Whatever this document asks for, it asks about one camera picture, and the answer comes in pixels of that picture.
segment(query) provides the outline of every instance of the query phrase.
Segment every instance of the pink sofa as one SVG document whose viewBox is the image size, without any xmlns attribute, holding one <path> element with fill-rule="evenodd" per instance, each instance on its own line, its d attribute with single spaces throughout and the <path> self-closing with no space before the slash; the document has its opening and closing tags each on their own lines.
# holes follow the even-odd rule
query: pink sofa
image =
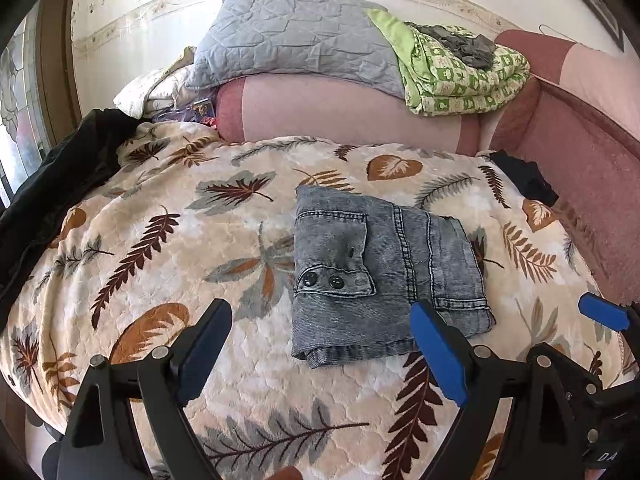
<svg viewBox="0 0 640 480">
<path fill-rule="evenodd" d="M 355 83 L 261 74 L 222 86 L 219 131 L 233 142 L 305 135 L 463 155 L 504 149 L 534 160 L 603 295 L 640 300 L 640 62 L 522 30 L 496 42 L 523 53 L 533 76 L 495 112 L 424 118 Z"/>
</svg>

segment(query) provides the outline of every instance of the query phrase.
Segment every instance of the denim hem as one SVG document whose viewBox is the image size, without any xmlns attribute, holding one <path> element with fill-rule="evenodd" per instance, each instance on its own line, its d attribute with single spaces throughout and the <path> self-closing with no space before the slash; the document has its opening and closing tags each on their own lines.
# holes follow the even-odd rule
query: denim hem
<svg viewBox="0 0 640 480">
<path fill-rule="evenodd" d="M 324 346 L 316 347 L 309 351 L 292 354 L 300 360 L 306 360 L 309 368 L 319 368 L 321 366 L 338 366 L 348 364 L 352 361 L 363 359 L 376 359 L 390 357 L 398 354 L 407 354 L 417 350 L 417 345 L 413 339 L 400 339 L 389 343 L 379 342 L 371 345 L 348 345 L 348 346 Z"/>
<path fill-rule="evenodd" d="M 455 326 L 467 339 L 488 332 L 495 324 L 494 314 L 488 306 L 465 309 L 436 307 L 436 310 L 449 326 Z"/>
<path fill-rule="evenodd" d="M 359 220 L 361 222 L 366 221 L 367 215 L 364 213 L 354 213 L 350 211 L 336 211 L 327 209 L 314 209 L 312 211 L 304 211 L 296 216 L 296 221 L 304 218 L 305 216 L 326 216 L 329 218 L 342 218 L 345 220 Z"/>
</svg>

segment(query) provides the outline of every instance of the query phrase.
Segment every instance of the gray denim jeans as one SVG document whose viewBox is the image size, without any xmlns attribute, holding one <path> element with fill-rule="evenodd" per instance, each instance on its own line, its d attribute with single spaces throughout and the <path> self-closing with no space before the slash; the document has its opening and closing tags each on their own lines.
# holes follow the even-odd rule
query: gray denim jeans
<svg viewBox="0 0 640 480">
<path fill-rule="evenodd" d="M 495 319 L 460 221 L 299 186 L 292 355 L 310 368 L 411 352 L 408 314 L 430 300 L 466 337 Z"/>
</svg>

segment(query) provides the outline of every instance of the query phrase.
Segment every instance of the gray cloth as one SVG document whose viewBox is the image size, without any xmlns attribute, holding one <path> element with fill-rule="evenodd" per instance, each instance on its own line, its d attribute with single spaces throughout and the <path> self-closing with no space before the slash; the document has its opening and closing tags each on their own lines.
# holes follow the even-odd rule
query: gray cloth
<svg viewBox="0 0 640 480">
<path fill-rule="evenodd" d="M 273 72 L 366 84 L 404 99 L 398 58 L 362 0 L 223 0 L 196 51 L 191 89 Z"/>
<path fill-rule="evenodd" d="M 439 25 L 416 25 L 406 22 L 421 34 L 426 34 L 438 40 L 442 46 L 448 48 L 465 65 L 480 70 L 488 70 L 494 64 L 495 43 L 488 37 L 478 34 L 469 38 L 462 34 L 449 32 Z"/>
<path fill-rule="evenodd" d="M 310 368 L 415 350 L 408 314 L 420 299 L 466 337 L 495 324 L 455 218 L 299 186 L 294 258 L 292 355 Z"/>
</svg>

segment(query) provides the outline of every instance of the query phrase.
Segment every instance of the leaf pattern blanket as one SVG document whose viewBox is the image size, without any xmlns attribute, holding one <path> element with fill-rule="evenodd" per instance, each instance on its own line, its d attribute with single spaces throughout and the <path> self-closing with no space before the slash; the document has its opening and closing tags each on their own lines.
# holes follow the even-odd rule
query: leaf pattern blanket
<svg viewBox="0 0 640 480">
<path fill-rule="evenodd" d="M 226 144 L 195 123 L 142 124 L 122 169 L 72 208 L 0 338 L 14 390 L 63 431 L 94 354 L 112 363 L 170 344 L 213 298 L 234 323 L 186 414 L 224 478 L 296 465 L 305 479 L 417 479 L 456 415 L 419 352 L 309 370 L 291 354 L 296 186 L 331 186 L 454 216 L 497 319 L 472 342 L 524 359 L 545 341 L 605 386 L 619 339 L 580 316 L 597 292 L 552 211 L 524 199 L 487 158 L 311 137 Z M 143 405 L 134 414 L 157 478 L 168 478 Z M 484 478 L 508 412 L 478 464 Z"/>
</svg>

